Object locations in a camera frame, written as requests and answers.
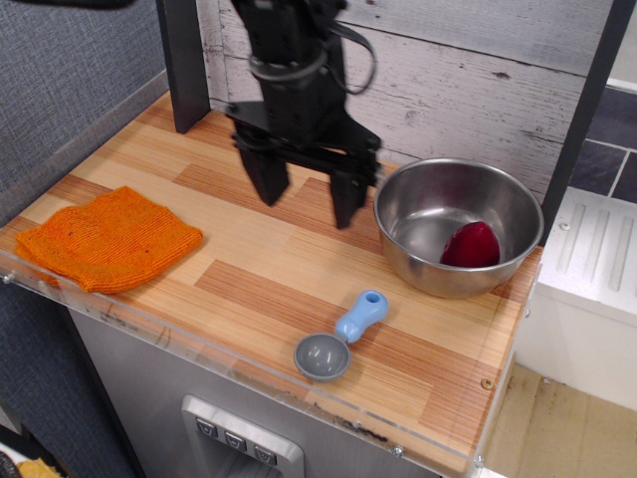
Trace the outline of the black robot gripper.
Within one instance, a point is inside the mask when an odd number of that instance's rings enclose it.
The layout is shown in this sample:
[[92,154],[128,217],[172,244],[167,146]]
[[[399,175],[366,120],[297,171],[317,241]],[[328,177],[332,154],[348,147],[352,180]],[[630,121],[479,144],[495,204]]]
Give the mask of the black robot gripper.
[[261,200],[273,206],[288,189],[289,164],[330,177],[335,224],[345,229],[376,181],[380,138],[353,119],[346,99],[342,40],[271,40],[249,59],[262,99],[235,103],[233,138]]

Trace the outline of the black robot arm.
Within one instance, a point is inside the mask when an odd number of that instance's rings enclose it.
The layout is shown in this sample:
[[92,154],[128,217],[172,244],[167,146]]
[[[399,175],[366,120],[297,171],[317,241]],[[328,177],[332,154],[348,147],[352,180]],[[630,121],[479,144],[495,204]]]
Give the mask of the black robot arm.
[[349,226],[375,185],[380,138],[353,119],[342,43],[370,43],[337,22],[343,1],[236,1],[248,33],[258,101],[228,106],[235,145],[261,200],[274,205],[291,164],[330,179],[337,228]]

